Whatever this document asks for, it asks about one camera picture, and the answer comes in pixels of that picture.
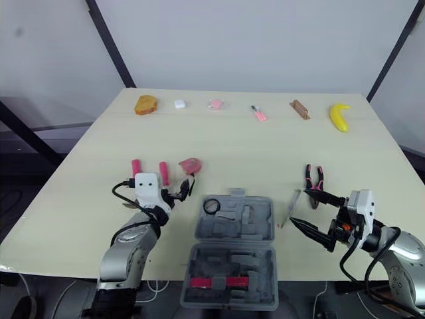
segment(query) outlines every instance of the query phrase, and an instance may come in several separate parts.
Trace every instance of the open tool case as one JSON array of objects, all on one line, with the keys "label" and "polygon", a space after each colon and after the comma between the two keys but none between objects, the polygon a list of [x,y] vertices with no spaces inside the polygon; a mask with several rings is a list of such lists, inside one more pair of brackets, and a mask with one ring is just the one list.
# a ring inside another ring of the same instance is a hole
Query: open tool case
[{"label": "open tool case", "polygon": [[189,308],[272,311],[278,307],[273,203],[267,197],[203,200],[180,303]]}]

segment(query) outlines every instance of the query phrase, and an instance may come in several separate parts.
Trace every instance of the pliers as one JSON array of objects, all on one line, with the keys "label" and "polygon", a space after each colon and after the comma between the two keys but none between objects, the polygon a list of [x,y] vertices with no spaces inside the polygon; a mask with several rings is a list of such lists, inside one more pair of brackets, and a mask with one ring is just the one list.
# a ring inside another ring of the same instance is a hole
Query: pliers
[{"label": "pliers", "polygon": [[[310,170],[311,165],[308,164],[305,168],[305,189],[318,189],[320,191],[323,191],[323,169],[321,168],[321,166],[317,167],[317,172],[319,174],[319,182],[316,184],[316,186],[313,186],[313,182],[310,176]],[[319,206],[319,201],[315,200],[313,197],[310,197],[309,200],[312,209],[316,209],[317,206]]]}]

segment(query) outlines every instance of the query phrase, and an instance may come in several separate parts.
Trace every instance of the banana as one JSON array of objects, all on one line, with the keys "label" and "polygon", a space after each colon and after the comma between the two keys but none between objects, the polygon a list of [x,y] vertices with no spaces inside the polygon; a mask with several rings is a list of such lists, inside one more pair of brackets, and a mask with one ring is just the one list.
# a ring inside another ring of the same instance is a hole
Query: banana
[{"label": "banana", "polygon": [[333,124],[341,132],[348,132],[348,124],[341,115],[341,110],[346,110],[349,108],[350,105],[336,103],[334,106],[331,107],[331,111],[329,112]]}]

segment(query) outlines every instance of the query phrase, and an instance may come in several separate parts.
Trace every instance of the pink cylinder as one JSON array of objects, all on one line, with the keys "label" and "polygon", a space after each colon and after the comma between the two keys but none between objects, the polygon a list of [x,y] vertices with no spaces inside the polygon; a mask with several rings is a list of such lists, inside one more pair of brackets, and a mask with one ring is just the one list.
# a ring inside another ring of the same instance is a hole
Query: pink cylinder
[{"label": "pink cylinder", "polygon": [[170,185],[170,181],[168,180],[168,167],[167,163],[165,163],[164,161],[159,163],[159,172],[161,173],[162,184],[164,186]]},{"label": "pink cylinder", "polygon": [[131,161],[131,167],[133,169],[133,178],[134,178],[137,173],[141,173],[140,159],[133,159]]}]

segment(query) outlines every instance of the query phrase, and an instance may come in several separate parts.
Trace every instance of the black ring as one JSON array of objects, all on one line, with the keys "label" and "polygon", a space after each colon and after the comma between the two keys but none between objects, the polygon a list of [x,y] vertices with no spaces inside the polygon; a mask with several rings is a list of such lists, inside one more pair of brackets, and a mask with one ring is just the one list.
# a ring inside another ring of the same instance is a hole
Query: black ring
[{"label": "black ring", "polygon": [[[205,208],[205,205],[206,205],[209,201],[216,201],[216,202],[217,202],[217,205],[218,205],[218,206],[217,206],[217,210],[216,210],[214,213],[209,213],[209,212],[207,211],[207,208]],[[203,208],[204,208],[204,212],[205,212],[206,214],[208,214],[208,215],[215,215],[215,213],[216,213],[217,211],[219,211],[219,210],[220,210],[221,206],[220,206],[220,202],[219,202],[218,200],[216,200],[215,198],[210,198],[210,199],[207,199],[206,201],[204,201]]]}]

